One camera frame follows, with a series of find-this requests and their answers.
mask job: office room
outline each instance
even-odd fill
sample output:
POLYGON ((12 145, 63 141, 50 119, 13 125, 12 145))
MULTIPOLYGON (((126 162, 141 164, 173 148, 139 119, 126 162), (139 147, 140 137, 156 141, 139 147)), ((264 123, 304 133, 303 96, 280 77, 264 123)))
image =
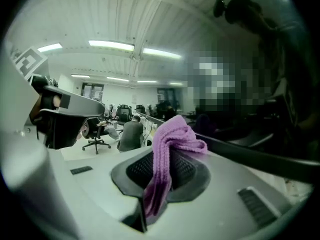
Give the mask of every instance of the office room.
POLYGON ((259 239, 304 209, 320 73, 292 0, 23 1, 0 166, 46 236, 259 239))

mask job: ceiling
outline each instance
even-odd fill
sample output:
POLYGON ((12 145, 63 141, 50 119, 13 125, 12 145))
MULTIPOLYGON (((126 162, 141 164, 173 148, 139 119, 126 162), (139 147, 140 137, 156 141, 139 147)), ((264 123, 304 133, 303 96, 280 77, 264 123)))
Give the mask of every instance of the ceiling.
POLYGON ((218 40, 241 29, 212 16, 215 0, 29 0, 11 25, 7 40, 20 51, 60 43, 44 52, 50 71, 137 80, 185 81, 195 51, 217 49, 218 40), (133 44, 134 51, 92 47, 89 40, 133 44), (142 54, 143 48, 172 52, 182 59, 142 54))

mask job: fluorescent light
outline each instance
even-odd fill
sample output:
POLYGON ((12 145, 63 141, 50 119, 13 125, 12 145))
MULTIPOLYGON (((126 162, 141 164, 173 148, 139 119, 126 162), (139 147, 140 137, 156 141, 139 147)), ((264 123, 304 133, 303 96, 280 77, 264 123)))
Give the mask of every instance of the fluorescent light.
POLYGON ((89 44, 91 46, 98 46, 98 47, 110 47, 110 48, 117 48, 127 51, 133 51, 135 46, 132 44, 120 43, 120 42, 111 42, 111 41, 95 41, 90 40, 89 44))
POLYGON ((109 77, 109 76, 107 76, 106 78, 108 78, 108 79, 113 79, 113 80, 119 80, 119 81, 129 82, 129 80, 127 80, 127 79, 121 79, 121 78, 115 78, 115 77, 109 77))
POLYGON ((81 75, 81 74, 72 74, 71 75, 74 78, 90 78, 88 75, 81 75))
POLYGON ((45 52, 45 51, 54 50, 54 49, 60 49, 60 48, 62 48, 61 44, 60 43, 55 43, 55 44, 51 44, 51 45, 48 45, 48 46, 44 46, 44 47, 38 48, 38 51, 39 52, 45 52))
POLYGON ((159 56, 164 56, 164 57, 170 57, 173 59, 180 59, 182 56, 178 54, 174 54, 171 52, 167 51, 162 51, 162 50, 155 50, 155 49, 149 49, 149 48, 144 48, 143 49, 144 54, 151 54, 151 55, 159 55, 159 56))
POLYGON ((156 83, 157 81, 137 81, 138 83, 156 83))

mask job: black bar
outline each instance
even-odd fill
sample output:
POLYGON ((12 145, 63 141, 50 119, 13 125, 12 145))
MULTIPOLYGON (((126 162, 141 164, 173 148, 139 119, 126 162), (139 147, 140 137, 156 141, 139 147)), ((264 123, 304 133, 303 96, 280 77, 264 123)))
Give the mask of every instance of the black bar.
MULTIPOLYGON (((137 113, 158 126, 164 123, 152 116, 137 113)), ((320 179, 320 163, 317 161, 267 154, 198 133, 195 135, 197 139, 206 142, 209 151, 244 166, 304 183, 314 184, 320 179)))

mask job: pink cloth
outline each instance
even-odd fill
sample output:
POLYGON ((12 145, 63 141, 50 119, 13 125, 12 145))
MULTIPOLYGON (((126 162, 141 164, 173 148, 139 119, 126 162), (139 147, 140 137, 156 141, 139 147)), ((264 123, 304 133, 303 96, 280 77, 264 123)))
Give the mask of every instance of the pink cloth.
POLYGON ((180 150, 206 154, 207 144, 196 135, 181 115, 176 115, 155 132, 153 138, 153 177, 144 190, 146 217, 158 214, 171 188, 170 146, 180 150))

